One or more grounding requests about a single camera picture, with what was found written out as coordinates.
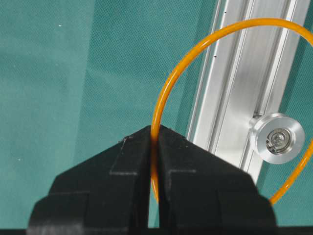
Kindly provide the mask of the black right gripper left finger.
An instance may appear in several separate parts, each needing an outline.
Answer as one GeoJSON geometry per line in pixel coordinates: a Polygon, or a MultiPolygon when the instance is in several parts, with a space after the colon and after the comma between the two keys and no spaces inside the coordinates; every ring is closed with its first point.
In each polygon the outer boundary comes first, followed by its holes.
{"type": "Polygon", "coordinates": [[[136,235],[148,227],[150,127],[59,174],[29,235],[136,235]]]}

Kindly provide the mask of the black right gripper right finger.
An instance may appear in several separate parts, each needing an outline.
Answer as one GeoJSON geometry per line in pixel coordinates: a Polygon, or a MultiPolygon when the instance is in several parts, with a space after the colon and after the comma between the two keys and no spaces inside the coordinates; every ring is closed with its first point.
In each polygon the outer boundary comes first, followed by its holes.
{"type": "Polygon", "coordinates": [[[162,126],[159,225],[171,235],[274,235],[276,218],[251,176],[162,126]]]}

